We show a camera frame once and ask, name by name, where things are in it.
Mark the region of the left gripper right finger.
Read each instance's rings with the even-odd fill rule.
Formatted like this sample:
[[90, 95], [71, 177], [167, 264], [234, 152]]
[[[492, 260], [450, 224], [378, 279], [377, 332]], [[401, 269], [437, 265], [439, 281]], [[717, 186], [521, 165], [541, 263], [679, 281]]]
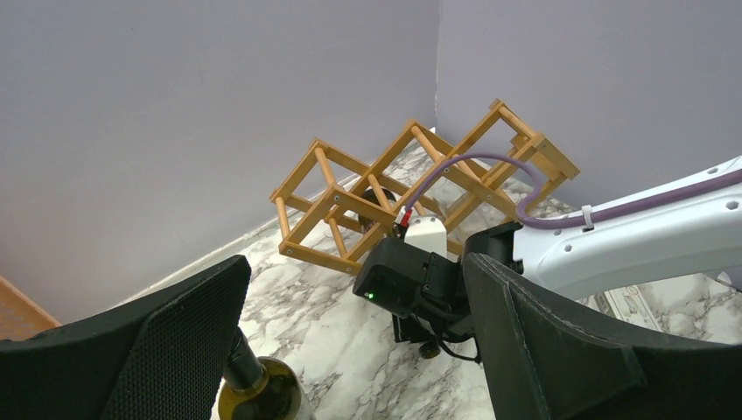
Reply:
[[740, 346], [608, 317], [488, 255], [463, 277], [497, 418], [740, 418]]

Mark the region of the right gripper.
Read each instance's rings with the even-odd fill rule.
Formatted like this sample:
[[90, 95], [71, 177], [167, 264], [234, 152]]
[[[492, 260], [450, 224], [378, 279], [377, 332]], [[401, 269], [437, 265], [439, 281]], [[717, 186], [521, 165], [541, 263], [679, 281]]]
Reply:
[[396, 292], [391, 298], [393, 340], [397, 344], [418, 345], [419, 356], [432, 359], [444, 352], [454, 359], [480, 362], [480, 345], [475, 355], [463, 355], [451, 349], [452, 344], [475, 339], [472, 312], [468, 299], [453, 295], [451, 300], [437, 299], [424, 290]]

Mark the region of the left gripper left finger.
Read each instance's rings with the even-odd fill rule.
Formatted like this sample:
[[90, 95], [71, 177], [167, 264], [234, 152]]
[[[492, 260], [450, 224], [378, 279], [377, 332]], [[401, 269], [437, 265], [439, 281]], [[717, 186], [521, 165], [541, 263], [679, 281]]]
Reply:
[[3, 341], [2, 418], [209, 418], [250, 277], [235, 255], [111, 310]]

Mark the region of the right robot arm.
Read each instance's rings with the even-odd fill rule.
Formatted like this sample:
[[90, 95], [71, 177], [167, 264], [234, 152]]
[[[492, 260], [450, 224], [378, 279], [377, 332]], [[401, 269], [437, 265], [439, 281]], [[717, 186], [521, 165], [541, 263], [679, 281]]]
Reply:
[[[462, 255], [485, 254], [571, 299], [741, 264], [741, 161], [562, 217], [526, 215], [469, 235]], [[447, 351], [474, 337], [462, 259], [445, 255], [433, 216], [405, 214], [367, 255], [353, 293], [389, 312], [395, 340]]]

